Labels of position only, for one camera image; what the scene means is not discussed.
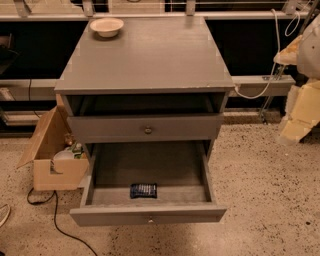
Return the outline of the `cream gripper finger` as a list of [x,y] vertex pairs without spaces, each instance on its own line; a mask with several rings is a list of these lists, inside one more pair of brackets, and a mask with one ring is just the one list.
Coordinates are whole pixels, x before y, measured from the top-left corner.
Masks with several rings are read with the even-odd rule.
[[301,87],[293,85],[285,111],[276,141],[289,146],[297,144],[320,123],[320,81],[309,80]]
[[299,65],[302,36],[297,36],[289,45],[278,52],[273,61],[280,65]]

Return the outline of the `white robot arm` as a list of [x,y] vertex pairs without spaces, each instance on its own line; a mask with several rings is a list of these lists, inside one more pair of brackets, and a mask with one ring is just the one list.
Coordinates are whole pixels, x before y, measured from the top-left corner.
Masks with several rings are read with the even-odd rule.
[[285,49],[274,57],[281,65],[296,65],[308,81],[293,85],[286,102],[286,115],[279,125],[277,141],[294,145],[320,123],[320,15]]

